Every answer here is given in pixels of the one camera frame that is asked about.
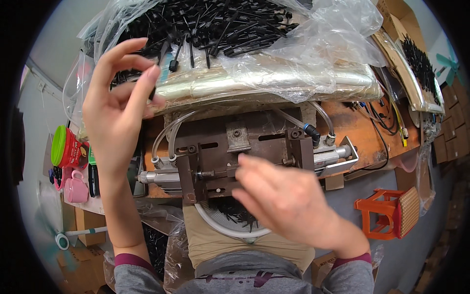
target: orange plastic stool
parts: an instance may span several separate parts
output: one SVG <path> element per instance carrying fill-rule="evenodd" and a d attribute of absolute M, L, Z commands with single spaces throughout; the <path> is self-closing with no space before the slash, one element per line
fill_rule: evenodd
<path fill-rule="evenodd" d="M 408 191 L 375 189 L 376 193 L 367 199 L 358 199 L 354 208 L 362 212 L 362 231 L 367 238 L 391 240 L 401 239 L 413 228 L 419 219 L 418 191 L 412 187 Z M 370 231 L 369 213 L 379 215 L 376 222 L 379 226 Z M 389 226 L 387 232 L 381 233 Z"/>

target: wooden table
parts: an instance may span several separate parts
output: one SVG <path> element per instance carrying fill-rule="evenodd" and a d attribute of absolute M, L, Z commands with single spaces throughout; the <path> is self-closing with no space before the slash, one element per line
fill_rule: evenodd
<path fill-rule="evenodd" d="M 372 103 L 377 112 L 388 114 L 389 105 L 385 104 L 381 107 L 379 102 Z M 346 106 L 341 102 L 322 102 L 321 106 L 330 116 L 336 133 L 336 143 L 339 144 L 344 136 L 348 136 L 354 146 L 358 149 L 359 161 L 350 169 L 350 172 L 368 167 L 371 165 L 384 162 L 386 160 L 386 152 L 384 144 L 379 134 L 374 128 L 370 119 L 365 117 L 359 111 Z M 400 113 L 403 117 L 404 124 L 408 129 L 409 138 L 407 147 L 403 147 L 399 134 L 391 136 L 390 133 L 383 129 L 379 124 L 377 127 L 384 137 L 389 149 L 389 158 L 403 154 L 420 145 L 419 130 L 414 126 L 408 113 L 407 101 L 401 100 L 398 105 Z M 145 132 L 145 167 L 147 170 L 154 170 L 151 163 L 151 150 L 155 137 L 163 128 L 163 118 L 155 117 L 144 122 Z M 317 129 L 321 134 L 328 133 L 328 127 L 320 115 L 317 115 Z M 158 156 L 168 156 L 168 143 L 166 140 L 160 144 L 157 151 Z M 172 198 L 172 196 L 163 192 L 156 184 L 149 184 L 149 198 Z"/>

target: right hand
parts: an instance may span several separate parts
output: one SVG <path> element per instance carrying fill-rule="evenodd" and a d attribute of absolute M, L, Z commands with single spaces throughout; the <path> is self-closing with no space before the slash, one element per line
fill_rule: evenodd
<path fill-rule="evenodd" d="M 313 172 L 245 154 L 239 155 L 238 164 L 235 177 L 244 189 L 233 189 L 232 195 L 263 226 L 289 240 L 335 250 L 340 258 L 368 251 L 362 231 L 328 205 Z"/>

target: pink cup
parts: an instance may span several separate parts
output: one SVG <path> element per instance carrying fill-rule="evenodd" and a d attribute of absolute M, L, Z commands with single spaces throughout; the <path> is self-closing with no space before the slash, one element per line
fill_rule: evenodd
<path fill-rule="evenodd" d="M 83 203 L 88 201 L 88 187 L 83 182 L 81 172 L 78 170 L 72 172 L 72 178 L 65 181 L 64 193 L 70 203 Z"/>

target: beige pants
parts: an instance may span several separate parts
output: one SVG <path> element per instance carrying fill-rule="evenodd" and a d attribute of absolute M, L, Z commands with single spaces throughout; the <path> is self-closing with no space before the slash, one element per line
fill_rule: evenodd
<path fill-rule="evenodd" d="M 304 273 L 315 257 L 314 248 L 289 241 L 274 233 L 259 237 L 253 245 L 225 236 L 206 223 L 194 205 L 184 206 L 183 213 L 189 242 L 189 258 L 194 268 L 222 253 L 260 250 L 291 261 Z"/>

